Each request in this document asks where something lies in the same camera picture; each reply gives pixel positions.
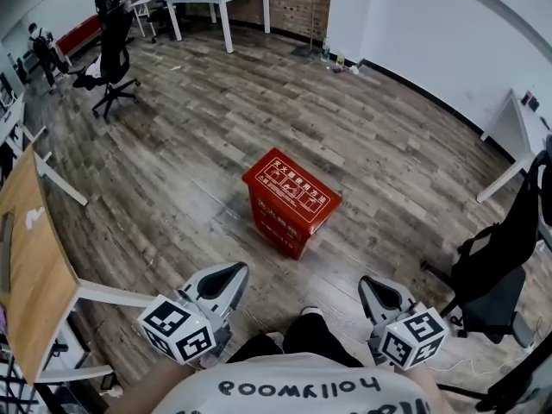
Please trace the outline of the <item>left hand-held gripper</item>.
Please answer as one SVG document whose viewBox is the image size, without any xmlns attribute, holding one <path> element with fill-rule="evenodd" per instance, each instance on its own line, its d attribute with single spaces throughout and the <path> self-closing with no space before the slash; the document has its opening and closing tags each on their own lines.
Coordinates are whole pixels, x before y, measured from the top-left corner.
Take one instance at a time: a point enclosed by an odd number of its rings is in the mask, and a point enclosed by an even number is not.
<svg viewBox="0 0 552 414">
<path fill-rule="evenodd" d="M 179 365 L 217 359 L 232 333 L 223 318 L 233 311 L 248 284 L 244 262 L 214 265 L 195 272 L 170 298 L 159 295 L 138 323 L 151 346 Z M 209 310 L 201 304 L 209 304 Z"/>
</svg>

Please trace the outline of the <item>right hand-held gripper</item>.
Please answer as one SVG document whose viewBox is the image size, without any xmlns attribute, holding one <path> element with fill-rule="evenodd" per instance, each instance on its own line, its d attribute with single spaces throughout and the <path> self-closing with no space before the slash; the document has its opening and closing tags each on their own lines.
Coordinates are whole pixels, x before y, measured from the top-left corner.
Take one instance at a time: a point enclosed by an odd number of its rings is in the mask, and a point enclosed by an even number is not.
<svg viewBox="0 0 552 414">
<path fill-rule="evenodd" d="M 358 293 L 373 324 L 367 345 L 377 364 L 409 370 L 437 354 L 449 328 L 435 308 L 414 304 L 404 285 L 377 276 L 363 276 Z"/>
</svg>

